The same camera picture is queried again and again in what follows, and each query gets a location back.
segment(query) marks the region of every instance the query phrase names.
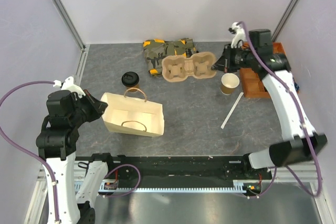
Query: camouflage fabric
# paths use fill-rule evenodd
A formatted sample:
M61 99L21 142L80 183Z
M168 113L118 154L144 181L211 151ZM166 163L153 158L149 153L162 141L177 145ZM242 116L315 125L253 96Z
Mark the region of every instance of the camouflage fabric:
M143 42L143 52L148 63L148 72L152 76L162 74L162 60L170 55L184 55L186 58L196 53L192 39L183 38L176 41L149 39Z

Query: yellow trim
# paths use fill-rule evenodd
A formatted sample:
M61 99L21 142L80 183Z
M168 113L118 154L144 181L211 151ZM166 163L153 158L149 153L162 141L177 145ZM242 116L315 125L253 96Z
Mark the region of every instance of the yellow trim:
M156 73L159 73L156 69L151 69L149 70L149 73L150 74L156 74Z
M154 41L164 43L164 40L162 40L162 39L154 39Z
M150 45L150 44L151 44L150 41L145 41L145 42L142 44L142 46L145 47L145 46L148 46L148 45Z

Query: white paper cup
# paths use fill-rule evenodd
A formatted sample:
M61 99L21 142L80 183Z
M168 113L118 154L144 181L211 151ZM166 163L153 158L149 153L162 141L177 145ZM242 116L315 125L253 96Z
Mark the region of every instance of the white paper cup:
M220 90L225 95L232 94L236 87L238 87L239 83L240 80L238 76L233 73L226 73L222 76L222 85L220 86Z

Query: black cup lid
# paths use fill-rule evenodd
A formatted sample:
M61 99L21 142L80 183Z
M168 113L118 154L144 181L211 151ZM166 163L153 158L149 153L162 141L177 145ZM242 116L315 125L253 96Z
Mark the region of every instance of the black cup lid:
M133 87L139 83L139 76L135 72L127 72L121 77L121 82L126 87Z

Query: bag handle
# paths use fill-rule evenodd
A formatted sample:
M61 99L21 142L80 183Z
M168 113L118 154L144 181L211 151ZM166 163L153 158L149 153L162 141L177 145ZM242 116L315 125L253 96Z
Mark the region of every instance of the bag handle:
M126 91L125 91L125 93L124 93L124 97L126 98L127 96L126 96L126 93L127 92L129 92L130 90L138 90L138 91L140 91L142 94L143 94L143 96L145 97L145 102L147 101L147 95L145 94L145 92L143 92L141 89L138 89L138 88L129 88L129 89L127 89Z
M125 122L123 122L122 124L121 124L121 126L123 126L124 125L124 123L130 123L130 122L136 122L136 123L140 123L139 121L125 121ZM145 127L145 130L144 131L146 131L147 132L147 127L146 127L146 125L144 125L143 123L140 123L142 126L144 126Z

